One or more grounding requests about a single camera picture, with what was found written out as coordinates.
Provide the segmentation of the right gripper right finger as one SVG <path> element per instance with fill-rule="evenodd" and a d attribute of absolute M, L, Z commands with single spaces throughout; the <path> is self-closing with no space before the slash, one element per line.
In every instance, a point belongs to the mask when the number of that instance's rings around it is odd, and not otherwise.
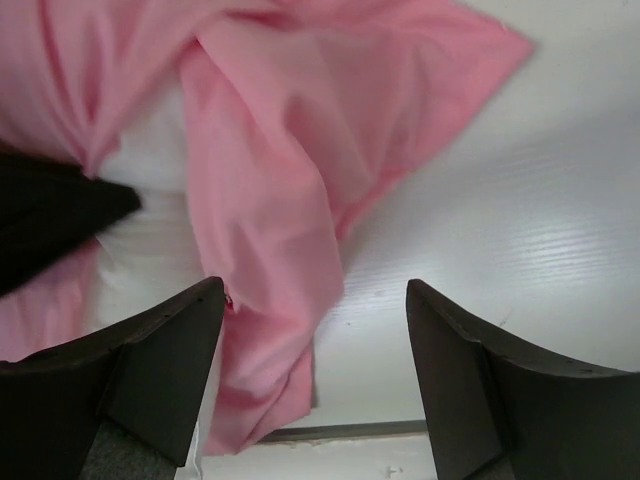
<path fill-rule="evenodd" d="M 532 344 L 419 279 L 406 315 L 441 479 L 635 479 L 639 376 Z"/>

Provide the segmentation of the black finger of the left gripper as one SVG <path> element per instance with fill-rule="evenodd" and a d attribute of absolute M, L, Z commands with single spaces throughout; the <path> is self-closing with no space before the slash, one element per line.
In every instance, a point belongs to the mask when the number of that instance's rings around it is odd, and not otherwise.
<path fill-rule="evenodd" d="M 139 210 L 137 192 L 78 165 L 1 154 L 1 294 L 20 288 Z"/>

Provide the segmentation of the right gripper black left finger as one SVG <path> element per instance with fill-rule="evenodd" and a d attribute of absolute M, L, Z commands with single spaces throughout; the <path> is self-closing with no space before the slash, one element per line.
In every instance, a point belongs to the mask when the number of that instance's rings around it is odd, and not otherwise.
<path fill-rule="evenodd" d="M 224 315 L 211 277 L 1 365 L 5 479 L 171 479 L 187 463 Z"/>

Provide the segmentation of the white pillow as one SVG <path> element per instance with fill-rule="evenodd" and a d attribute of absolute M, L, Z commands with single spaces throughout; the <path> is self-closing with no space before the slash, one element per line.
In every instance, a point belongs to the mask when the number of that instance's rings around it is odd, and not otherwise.
<path fill-rule="evenodd" d="M 204 278 L 186 201 L 183 98 L 170 87 L 121 134 L 102 178 L 133 187 L 142 207 L 99 235 L 88 326 L 107 327 Z"/>

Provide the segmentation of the pink pillowcase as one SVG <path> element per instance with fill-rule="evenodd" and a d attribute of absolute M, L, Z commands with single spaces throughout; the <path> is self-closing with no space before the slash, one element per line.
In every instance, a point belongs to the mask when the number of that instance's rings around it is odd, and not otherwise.
<path fill-rule="evenodd" d="M 310 412 L 339 243 L 533 52 L 454 1 L 5 1 L 1 139 L 103 172 L 177 81 L 200 263 L 231 299 L 207 452 Z"/>

